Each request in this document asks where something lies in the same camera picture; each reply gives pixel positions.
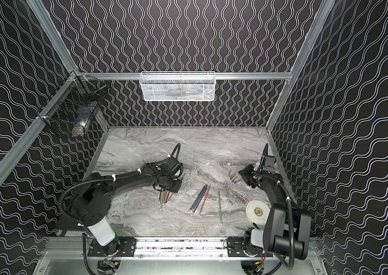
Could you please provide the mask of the bundle of coloured pencils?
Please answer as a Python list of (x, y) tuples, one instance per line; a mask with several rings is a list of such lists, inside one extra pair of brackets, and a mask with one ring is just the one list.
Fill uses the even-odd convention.
[(160, 200), (159, 200), (159, 209), (163, 210), (166, 204), (171, 200), (174, 193), (168, 190), (163, 190), (160, 192)]

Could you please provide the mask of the green pencil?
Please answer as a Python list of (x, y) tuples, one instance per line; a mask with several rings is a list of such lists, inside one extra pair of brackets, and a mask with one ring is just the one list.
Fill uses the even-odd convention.
[(220, 221), (220, 225), (223, 225), (223, 216), (222, 216), (220, 190), (217, 192), (217, 201), (218, 201), (218, 206), (219, 206), (219, 221)]

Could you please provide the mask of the red pencil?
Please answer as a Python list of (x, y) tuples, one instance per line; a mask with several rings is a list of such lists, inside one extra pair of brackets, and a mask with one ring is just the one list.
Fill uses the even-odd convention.
[(204, 199), (203, 199), (203, 202), (201, 204), (200, 211), (198, 212), (198, 216), (200, 216), (202, 214), (202, 211), (204, 209), (204, 206), (205, 206), (206, 200), (208, 198), (208, 194), (209, 194), (210, 189), (211, 189), (211, 185), (208, 186), (208, 188), (207, 188), (207, 190), (205, 192)]

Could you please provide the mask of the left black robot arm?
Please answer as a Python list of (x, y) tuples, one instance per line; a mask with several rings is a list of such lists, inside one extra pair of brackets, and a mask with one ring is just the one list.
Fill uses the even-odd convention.
[(135, 171), (98, 176), (72, 185), (60, 196), (59, 211), (83, 225), (100, 246), (110, 246), (116, 239), (116, 234), (106, 218), (112, 199), (145, 187), (178, 193), (184, 171), (184, 165), (179, 161), (180, 149), (181, 144), (178, 143), (165, 159), (144, 163)]

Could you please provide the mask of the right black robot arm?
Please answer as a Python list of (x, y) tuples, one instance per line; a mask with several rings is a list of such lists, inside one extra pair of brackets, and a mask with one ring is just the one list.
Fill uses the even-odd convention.
[(266, 259), (268, 254), (279, 260), (269, 274), (280, 267), (291, 270), (295, 260), (305, 260), (310, 242), (311, 215), (292, 200), (282, 176), (275, 172), (275, 158), (268, 154), (266, 144), (258, 166), (248, 165), (239, 171), (251, 188), (264, 191), (270, 202), (267, 218), (255, 222), (244, 234), (243, 252), (250, 257)]

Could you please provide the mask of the white tape roll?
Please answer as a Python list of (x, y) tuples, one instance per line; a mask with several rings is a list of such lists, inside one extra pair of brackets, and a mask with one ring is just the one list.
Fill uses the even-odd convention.
[(270, 214), (270, 207), (263, 201), (249, 201), (245, 208), (248, 219), (257, 226), (264, 226)]

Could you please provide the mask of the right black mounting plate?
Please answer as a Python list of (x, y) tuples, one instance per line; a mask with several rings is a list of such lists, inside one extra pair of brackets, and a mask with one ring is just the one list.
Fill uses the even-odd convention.
[(230, 237), (224, 240), (224, 247), (227, 250), (228, 257), (246, 257), (244, 251), (245, 243), (242, 237)]

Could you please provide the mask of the black mounting plate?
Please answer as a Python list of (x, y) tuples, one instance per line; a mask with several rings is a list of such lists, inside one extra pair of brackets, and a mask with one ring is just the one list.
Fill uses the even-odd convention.
[(227, 250), (228, 257), (246, 257), (244, 251), (245, 243), (242, 237), (230, 237), (224, 240), (224, 247)]
[(90, 257), (133, 257), (137, 239), (134, 237), (116, 237), (106, 246), (92, 240), (87, 255)]

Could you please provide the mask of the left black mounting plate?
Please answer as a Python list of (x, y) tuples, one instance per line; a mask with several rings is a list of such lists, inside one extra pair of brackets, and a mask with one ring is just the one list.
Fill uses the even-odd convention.
[(134, 237), (116, 237), (106, 246), (92, 240), (87, 255), (90, 257), (133, 257), (137, 239)]

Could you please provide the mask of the white mesh wall basket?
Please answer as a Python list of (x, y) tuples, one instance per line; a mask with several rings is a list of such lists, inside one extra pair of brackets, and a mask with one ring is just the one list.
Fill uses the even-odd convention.
[(149, 102), (211, 102), (217, 81), (214, 71), (144, 71), (139, 84)]

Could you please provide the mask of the aluminium front rail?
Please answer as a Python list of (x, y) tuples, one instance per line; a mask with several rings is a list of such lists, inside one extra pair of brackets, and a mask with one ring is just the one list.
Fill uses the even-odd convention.
[[(260, 260), (267, 256), (274, 260), (272, 253), (261, 252), (259, 248), (244, 248), (246, 257), (228, 257), (224, 247), (225, 237), (134, 237), (137, 239), (133, 257), (116, 257), (121, 260), (206, 260), (237, 261)], [(82, 259), (82, 237), (51, 237), (43, 255), (50, 259)]]

